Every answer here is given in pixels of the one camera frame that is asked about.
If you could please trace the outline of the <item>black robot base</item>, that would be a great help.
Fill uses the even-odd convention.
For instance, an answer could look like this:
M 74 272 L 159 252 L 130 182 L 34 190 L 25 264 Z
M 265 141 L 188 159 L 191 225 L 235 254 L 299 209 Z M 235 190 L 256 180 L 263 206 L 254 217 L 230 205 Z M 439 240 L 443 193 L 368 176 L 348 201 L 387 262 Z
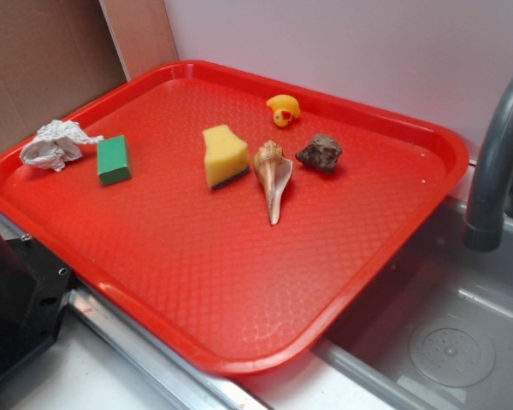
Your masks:
M 72 282 L 37 239 L 0 235 L 0 383 L 56 342 Z

